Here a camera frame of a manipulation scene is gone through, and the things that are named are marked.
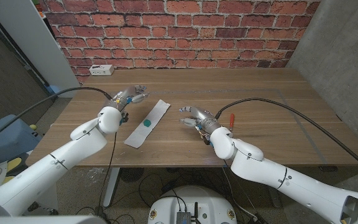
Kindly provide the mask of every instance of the yellow object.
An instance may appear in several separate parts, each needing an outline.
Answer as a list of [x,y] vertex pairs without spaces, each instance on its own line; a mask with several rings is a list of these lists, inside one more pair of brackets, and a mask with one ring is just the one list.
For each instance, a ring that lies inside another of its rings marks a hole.
[[22,162],[22,158],[16,158],[16,159],[8,162],[6,172],[13,170],[13,168],[17,167],[21,162]]
[[6,184],[8,181],[12,180],[13,178],[14,178],[13,176],[5,177],[5,179],[2,182],[2,184]]

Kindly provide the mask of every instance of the blue container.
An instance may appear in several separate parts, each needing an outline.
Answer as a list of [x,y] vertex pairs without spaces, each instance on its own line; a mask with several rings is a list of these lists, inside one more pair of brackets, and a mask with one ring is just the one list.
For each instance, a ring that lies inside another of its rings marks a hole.
[[[0,127],[12,120],[15,115],[0,119]],[[35,137],[35,131],[23,120],[18,119],[0,133],[0,163],[14,159],[23,152],[33,150],[41,141],[41,136]]]

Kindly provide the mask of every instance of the brick wall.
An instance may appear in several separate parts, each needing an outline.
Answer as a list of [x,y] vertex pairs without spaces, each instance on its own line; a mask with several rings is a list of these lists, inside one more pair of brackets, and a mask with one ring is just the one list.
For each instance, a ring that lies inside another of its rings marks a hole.
[[117,68],[284,67],[319,0],[43,0],[79,81]]

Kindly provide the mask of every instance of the wooden table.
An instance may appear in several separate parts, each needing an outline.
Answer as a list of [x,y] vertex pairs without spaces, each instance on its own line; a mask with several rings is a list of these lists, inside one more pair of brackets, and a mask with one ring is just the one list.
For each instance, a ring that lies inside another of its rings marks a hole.
[[[151,96],[126,107],[129,121],[117,134],[114,167],[219,167],[224,164],[195,129],[179,122],[189,113],[182,106],[199,106],[216,113],[243,98],[261,97],[291,106],[315,120],[358,154],[358,138],[296,71],[280,69],[116,70],[112,76],[89,77],[85,86],[116,93],[131,85],[146,85]],[[159,99],[171,107],[143,145],[135,149],[124,140]],[[105,102],[95,91],[82,90],[70,101],[27,159],[31,165],[64,145],[79,125],[95,118]],[[229,125],[234,113],[234,137],[261,148],[267,159],[290,166],[358,165],[348,153],[307,121],[265,102],[251,101],[227,109],[219,122]],[[107,166],[114,136],[108,145],[79,166]]]

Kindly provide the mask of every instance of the concrete wall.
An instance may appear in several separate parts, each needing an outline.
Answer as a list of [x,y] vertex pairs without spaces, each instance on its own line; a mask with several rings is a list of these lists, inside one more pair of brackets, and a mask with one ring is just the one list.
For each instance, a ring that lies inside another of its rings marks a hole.
[[358,135],[358,0],[322,1],[287,67]]

